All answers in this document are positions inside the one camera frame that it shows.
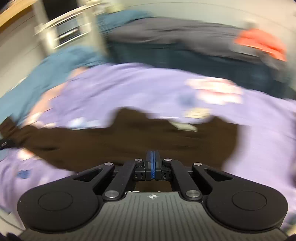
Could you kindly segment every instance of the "purple cloth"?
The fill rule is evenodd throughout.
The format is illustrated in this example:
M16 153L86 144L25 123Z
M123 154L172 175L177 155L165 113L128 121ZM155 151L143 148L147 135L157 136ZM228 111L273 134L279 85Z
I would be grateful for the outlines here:
M199 90L185 84L189 78L204 77L141 64L96 66L73 78L39 120L73 129L106 127L118 108L130 107L152 113L153 118L198 123L207 120L186 118L185 111L210 108L212 115L244 125L238 147L224 170L279 190L288 200L288 217L296 213L296 188L290 173L296 148L296 103L242 89L242 104L207 104L196 98ZM71 174L42 160L20 161L16 153L11 149L0 162L0 205L15 214L25 191Z

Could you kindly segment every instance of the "blue fabric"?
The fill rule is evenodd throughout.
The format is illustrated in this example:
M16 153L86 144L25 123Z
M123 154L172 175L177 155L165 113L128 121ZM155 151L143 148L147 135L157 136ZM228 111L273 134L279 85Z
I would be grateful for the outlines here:
M72 46L48 56L25 80L0 98L0 123L12 116L15 122L21 124L41 95L64 83L72 70L105 62L105 57L82 46ZM5 156L5 150L0 151L0 160Z
M150 17L152 17L152 15L148 12L128 9L110 14L99 14L97 16L97 24L100 32L106 34L112 29L120 27L128 22Z
M21 170L17 173L17 177L27 179L30 176L30 170Z

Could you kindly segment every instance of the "orange cloth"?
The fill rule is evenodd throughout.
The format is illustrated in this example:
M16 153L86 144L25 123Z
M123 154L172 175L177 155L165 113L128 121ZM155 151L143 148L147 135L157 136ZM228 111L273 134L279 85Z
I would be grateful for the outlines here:
M241 31L235 43L259 49L275 59L287 61L285 45L272 34L260 29L252 28Z

